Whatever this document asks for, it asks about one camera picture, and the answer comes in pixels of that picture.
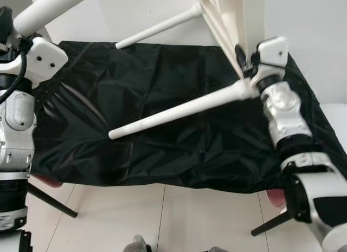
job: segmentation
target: grout line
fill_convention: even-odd
[[[258,200],[259,200],[259,205],[260,205],[260,212],[261,212],[262,223],[264,224],[264,215],[262,214],[262,207],[261,207],[259,192],[258,192]],[[270,250],[269,250],[269,243],[267,241],[266,231],[265,231],[265,239],[266,239],[267,251],[270,252]]]
[[[159,246],[160,227],[162,226],[162,217],[163,217],[163,208],[164,208],[165,190],[166,190],[166,184],[164,185],[163,203],[162,203],[162,213],[161,213],[161,215],[160,215],[159,233],[158,233],[158,242],[157,242],[157,252],[158,252],[158,246]]]
[[[70,200],[70,198],[71,198],[71,195],[72,195],[72,193],[74,192],[75,187],[76,187],[76,184],[75,184],[74,187],[72,188],[72,191],[71,191],[71,193],[70,193],[70,196],[69,196],[69,198],[67,199],[65,205],[67,205],[67,203],[69,202],[69,200]],[[61,220],[62,216],[63,216],[63,212],[60,214],[59,221],[58,221],[57,225],[55,226],[55,229],[54,229],[52,238],[51,238],[50,241],[49,241],[49,244],[48,244],[48,247],[47,247],[46,252],[48,252],[49,246],[50,246],[50,244],[51,244],[51,242],[52,242],[52,240],[53,240],[54,234],[55,234],[55,232],[56,232],[56,230],[57,230],[57,228],[58,228],[58,226],[59,226],[59,223],[60,223],[60,220]]]

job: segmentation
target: tile floor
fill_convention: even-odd
[[[264,192],[251,195],[153,184],[98,188],[32,183],[70,208],[62,215],[28,197],[34,252],[122,252],[135,234],[153,251],[202,252],[213,246],[233,251],[321,251],[308,228],[287,222],[258,237],[250,231],[276,216]]]

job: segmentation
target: wrinkled black fabric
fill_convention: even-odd
[[[111,129],[237,81],[219,47],[62,42],[69,62],[36,90],[33,172],[98,186],[165,183],[250,193],[280,188],[259,99],[226,104],[118,140]],[[300,73],[290,58],[288,66]],[[306,81],[287,73],[316,139],[347,157]]]

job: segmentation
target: white plastic part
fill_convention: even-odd
[[[14,27],[20,35],[27,37],[82,1],[37,0],[14,19]]]
[[[144,30],[138,34],[135,34],[127,39],[124,39],[115,44],[117,49],[121,49],[132,45],[136,42],[142,41],[146,38],[149,38],[155,34],[161,33],[162,31],[168,30],[174,26],[177,26],[181,23],[187,22],[193,18],[200,17],[202,15],[202,10],[200,4],[193,5],[189,10],[178,14],[164,22],[158,23],[151,28]]]
[[[200,0],[203,17],[239,78],[243,78],[235,46],[249,60],[265,39],[265,0]]]
[[[342,251],[340,248],[344,246],[347,246],[347,223],[333,228],[322,243],[323,252]]]
[[[27,54],[27,61],[27,72],[24,77],[31,80],[35,88],[40,82],[53,77],[68,61],[68,56],[58,46],[44,38],[36,37]],[[22,58],[18,56],[12,62],[0,63],[0,74],[18,75],[21,66]]]
[[[285,67],[288,62],[289,46],[286,37],[277,37],[259,44],[258,52],[261,63],[273,64]],[[253,87],[263,78],[271,75],[279,75],[281,79],[286,75],[283,68],[269,65],[259,65],[257,74],[252,78]]]
[[[112,130],[108,133],[108,136],[111,139],[117,139],[179,118],[187,117],[213,107],[224,105],[232,101],[255,98],[257,96],[259,96],[259,92],[250,86],[248,79],[240,80],[229,87],[220,89],[219,91],[215,91],[206,96],[202,96],[201,98],[189,101],[145,119]]]

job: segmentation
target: white wall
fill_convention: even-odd
[[[114,42],[178,14],[195,2],[86,0],[46,28],[55,42]],[[292,55],[323,103],[347,103],[346,5],[347,0],[266,0],[267,37],[288,37]],[[202,18],[144,42],[216,44]]]
[[[12,17],[15,18],[20,12],[31,5],[32,0],[0,0],[0,7],[6,6],[12,9]],[[45,28],[37,31],[46,38],[49,38],[47,30]]]

